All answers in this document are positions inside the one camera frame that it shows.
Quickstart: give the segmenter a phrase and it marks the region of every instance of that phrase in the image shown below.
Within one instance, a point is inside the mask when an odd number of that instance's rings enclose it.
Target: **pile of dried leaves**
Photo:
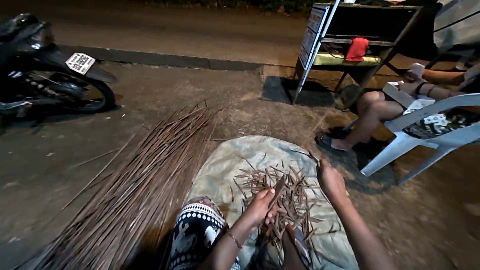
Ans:
[[[177,113],[152,128],[34,269],[120,269],[146,233],[156,249],[204,162],[217,112]]]
[[[275,167],[270,166],[263,170],[252,167],[252,170],[240,169],[240,171],[243,174],[235,176],[234,182],[244,196],[244,205],[247,206],[256,193],[261,190],[274,188],[276,191],[274,198],[274,203],[276,203],[278,209],[276,221],[274,224],[264,224],[260,228],[262,237],[266,237],[267,241],[273,244],[277,248],[278,254],[281,255],[281,239],[287,224],[290,224],[294,230],[297,227],[300,228],[308,250],[314,251],[315,248],[311,238],[316,229],[313,228],[312,223],[322,222],[323,220],[312,217],[310,210],[314,206],[320,206],[319,202],[325,202],[318,196],[319,192],[317,191],[320,187],[308,184],[302,170],[296,171],[292,167],[284,168],[283,161],[282,168],[278,168],[277,164]],[[309,199],[306,189],[311,189],[316,198]]]

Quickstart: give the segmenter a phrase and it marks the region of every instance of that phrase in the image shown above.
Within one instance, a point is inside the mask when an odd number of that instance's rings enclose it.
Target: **red cloth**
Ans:
[[[345,60],[347,61],[363,61],[363,57],[367,52],[368,39],[364,37],[352,38],[352,45],[348,49]]]

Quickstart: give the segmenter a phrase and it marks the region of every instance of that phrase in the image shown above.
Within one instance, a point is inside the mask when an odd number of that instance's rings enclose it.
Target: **hand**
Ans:
[[[343,176],[324,159],[317,167],[318,183],[332,205],[339,206],[349,201]]]
[[[403,77],[405,77],[410,83],[424,82],[425,80],[422,78],[424,70],[424,65],[413,63]]]
[[[419,86],[421,82],[416,82],[416,83],[404,83],[404,82],[398,82],[398,85],[396,86],[400,91],[403,91],[409,95],[414,95],[415,94],[415,89]]]
[[[251,228],[255,228],[262,223],[265,217],[267,217],[265,220],[266,224],[273,222],[276,215],[276,207],[272,207],[272,209],[268,211],[268,205],[274,197],[275,189],[265,189],[260,191],[240,219],[243,219],[249,226],[251,226]]]

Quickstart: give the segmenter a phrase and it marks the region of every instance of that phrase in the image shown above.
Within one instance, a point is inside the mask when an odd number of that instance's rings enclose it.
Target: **concrete curb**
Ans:
[[[160,54],[118,49],[104,49],[83,46],[59,45],[65,52],[82,52],[95,59],[113,62],[129,62],[145,65],[202,68],[211,70],[255,71],[262,63],[208,59],[202,57]]]

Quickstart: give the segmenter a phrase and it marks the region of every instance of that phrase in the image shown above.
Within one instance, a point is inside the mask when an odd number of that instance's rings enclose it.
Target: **yellow cushion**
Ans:
[[[345,61],[345,56],[340,53],[319,52],[313,60],[313,65],[341,65],[341,66],[375,66],[381,61],[378,56],[364,56],[363,61]]]

